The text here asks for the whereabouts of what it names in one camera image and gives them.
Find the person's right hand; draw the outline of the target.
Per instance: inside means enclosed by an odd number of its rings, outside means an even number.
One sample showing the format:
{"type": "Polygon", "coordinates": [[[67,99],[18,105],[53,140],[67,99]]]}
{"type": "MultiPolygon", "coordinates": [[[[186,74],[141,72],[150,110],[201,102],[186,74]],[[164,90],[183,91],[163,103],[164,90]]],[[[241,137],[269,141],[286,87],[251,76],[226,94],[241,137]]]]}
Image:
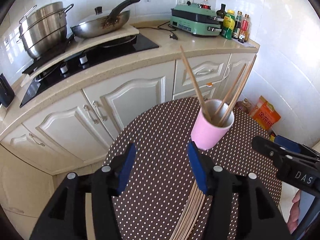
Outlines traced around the person's right hand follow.
{"type": "Polygon", "coordinates": [[[294,198],[292,199],[292,207],[290,210],[289,219],[287,221],[287,227],[290,233],[293,233],[298,226],[298,218],[300,214],[299,203],[301,198],[301,190],[298,190],[294,198]]]}

